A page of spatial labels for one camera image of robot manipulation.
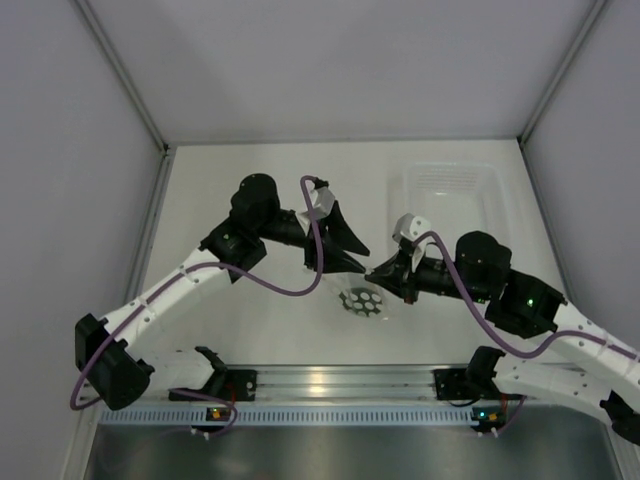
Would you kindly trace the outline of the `clear zip top bag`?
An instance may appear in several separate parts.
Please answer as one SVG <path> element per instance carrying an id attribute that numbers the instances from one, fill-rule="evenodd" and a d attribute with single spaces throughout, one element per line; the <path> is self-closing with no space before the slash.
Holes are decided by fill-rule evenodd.
<path id="1" fill-rule="evenodd" d="M 381 287 L 368 282 L 363 274 L 329 274 L 322 282 L 344 311 L 372 320 L 391 319 L 392 310 L 386 294 Z"/>

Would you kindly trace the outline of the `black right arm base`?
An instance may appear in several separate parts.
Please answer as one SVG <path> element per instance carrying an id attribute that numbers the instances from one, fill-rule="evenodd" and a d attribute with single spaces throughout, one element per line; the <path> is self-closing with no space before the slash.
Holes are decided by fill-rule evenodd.
<path id="1" fill-rule="evenodd" d="M 465 367 L 436 369 L 433 372 L 436 398 L 441 401 L 499 400 L 502 393 L 494 378 L 498 361 L 506 354 L 480 346 Z"/>

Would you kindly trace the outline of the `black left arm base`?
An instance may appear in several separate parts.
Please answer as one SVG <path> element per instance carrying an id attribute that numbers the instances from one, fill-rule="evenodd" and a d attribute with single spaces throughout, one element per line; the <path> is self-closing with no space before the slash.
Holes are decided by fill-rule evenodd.
<path id="1" fill-rule="evenodd" d="M 198 346 L 195 351 L 205 359 L 213 372 L 199 389 L 180 387 L 171 389 L 169 400 L 174 402 L 204 401 L 214 399 L 229 403 L 253 402 L 255 400 L 258 373 L 254 369 L 227 366 L 218 356 L 204 346 Z"/>

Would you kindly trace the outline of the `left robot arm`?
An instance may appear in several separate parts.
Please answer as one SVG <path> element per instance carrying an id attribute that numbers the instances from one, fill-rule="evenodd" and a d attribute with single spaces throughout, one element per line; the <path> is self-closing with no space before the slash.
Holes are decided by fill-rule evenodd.
<path id="1" fill-rule="evenodd" d="M 88 384 L 110 410 L 122 410 L 151 392 L 215 399 L 226 386 L 226 366 L 211 349 L 196 346 L 158 354 L 153 340 L 201 300 L 247 279 L 286 297 L 312 293 L 325 274 L 365 273 L 359 257 L 370 254 L 349 227 L 327 181 L 299 181 L 305 210 L 282 208 L 276 181 L 264 173 L 245 177 L 230 200 L 228 217 L 180 265 L 122 307 L 98 318 L 82 317 L 74 328 L 74 363 L 80 372 L 70 407 L 83 409 Z M 302 250 L 312 283 L 286 289 L 254 274 L 272 241 Z"/>

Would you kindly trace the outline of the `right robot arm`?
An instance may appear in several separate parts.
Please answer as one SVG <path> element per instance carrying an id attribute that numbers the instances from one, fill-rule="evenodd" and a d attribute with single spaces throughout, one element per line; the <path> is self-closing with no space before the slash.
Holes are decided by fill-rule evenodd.
<path id="1" fill-rule="evenodd" d="M 584 413 L 639 442 L 639 352 L 558 290 L 511 267 L 511 251 L 472 231 L 448 253 L 434 232 L 400 236 L 366 280 L 407 304 L 422 293 L 462 300 L 492 345 L 476 349 L 459 387 L 473 398 L 533 397 Z"/>

